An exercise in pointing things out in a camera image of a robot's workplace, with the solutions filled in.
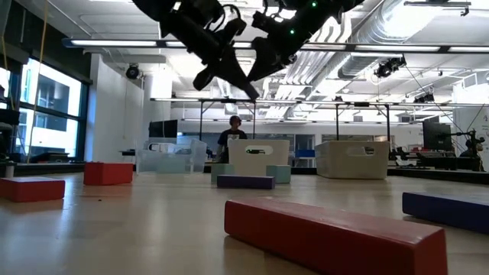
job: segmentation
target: clear plastic bin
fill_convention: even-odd
[[[198,140],[151,137],[136,152],[136,169],[156,173],[203,173],[207,144]]]

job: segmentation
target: ceiling light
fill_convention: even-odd
[[[132,0],[90,0],[91,2],[117,2],[131,4]]]
[[[182,118],[183,121],[200,121],[199,118]],[[202,121],[214,121],[213,119],[203,118]]]
[[[238,48],[251,49],[251,43],[250,42],[235,42],[234,46],[238,47]]]
[[[489,53],[489,47],[450,47],[451,53]]]
[[[412,1],[406,1],[404,2],[405,6],[412,6],[412,7],[443,7],[443,8],[464,8],[469,5],[472,5],[471,2],[463,2],[463,1],[453,1],[453,2],[412,2]]]
[[[296,104],[296,100],[260,100],[258,99],[256,103],[273,103],[273,104]]]
[[[406,46],[406,45],[357,45],[355,50],[363,51],[384,51],[384,52],[436,52],[438,46]]]
[[[323,43],[307,43],[301,47],[301,50],[345,50],[346,45],[341,44],[323,44]]]
[[[154,40],[71,40],[71,44],[80,47],[156,47]]]
[[[401,53],[351,53],[352,57],[396,57],[401,58]]]
[[[165,41],[167,47],[185,47],[185,45],[180,41]]]
[[[198,102],[198,99],[155,99],[152,98],[153,101],[162,101],[162,102]]]

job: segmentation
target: white wall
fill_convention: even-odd
[[[120,150],[134,148],[141,136],[144,91],[92,55],[85,158],[120,162]]]

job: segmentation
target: foam block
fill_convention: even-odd
[[[275,177],[275,183],[290,183],[290,165],[267,165],[267,176]]]
[[[403,193],[403,212],[417,218],[489,234],[489,200],[460,196]]]
[[[276,199],[225,204],[233,238],[325,274],[446,275],[442,228]]]
[[[227,163],[215,163],[211,169],[211,182],[217,182],[217,176],[220,175],[234,175],[235,166]]]
[[[132,163],[86,163],[85,185],[114,185],[132,182]]]
[[[41,176],[0,179],[2,197],[12,202],[40,202],[64,197],[64,180]]]
[[[217,176],[218,188],[275,189],[272,176]]]

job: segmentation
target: bin handle cutout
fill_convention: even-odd
[[[244,151],[246,154],[271,155],[274,149],[270,145],[248,145]]]
[[[375,155],[375,149],[369,146],[348,147],[346,154],[350,157],[371,157]]]

